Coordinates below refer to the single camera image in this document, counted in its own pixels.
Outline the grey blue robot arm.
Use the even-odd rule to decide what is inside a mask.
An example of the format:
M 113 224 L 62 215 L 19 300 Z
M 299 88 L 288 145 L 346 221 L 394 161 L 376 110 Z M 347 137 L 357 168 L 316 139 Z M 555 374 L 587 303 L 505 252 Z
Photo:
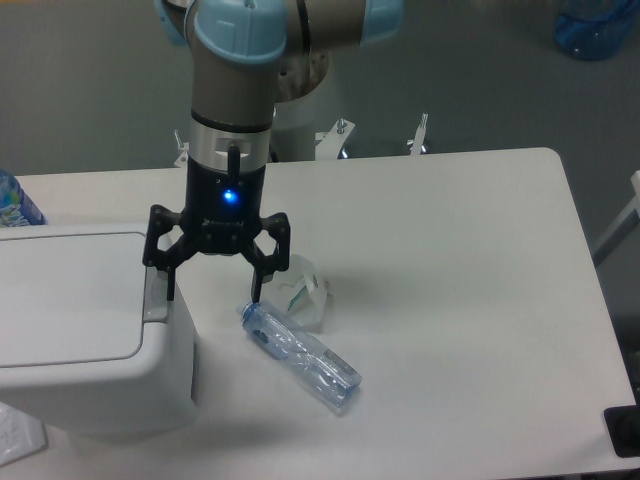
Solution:
M 284 213 L 260 214 L 284 63 L 365 45 L 400 28 L 400 1 L 160 1 L 168 31 L 193 58 L 186 197 L 150 209 L 143 263 L 174 278 L 194 255 L 243 256 L 251 298 L 290 263 Z

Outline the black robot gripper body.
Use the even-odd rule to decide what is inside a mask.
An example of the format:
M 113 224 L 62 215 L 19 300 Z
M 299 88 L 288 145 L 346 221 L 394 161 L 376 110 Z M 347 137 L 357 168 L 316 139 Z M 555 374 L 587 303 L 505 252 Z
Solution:
M 232 180 L 190 159 L 180 221 L 188 244 L 208 255 L 236 255 L 252 247 L 262 230 L 265 172 L 262 167 Z

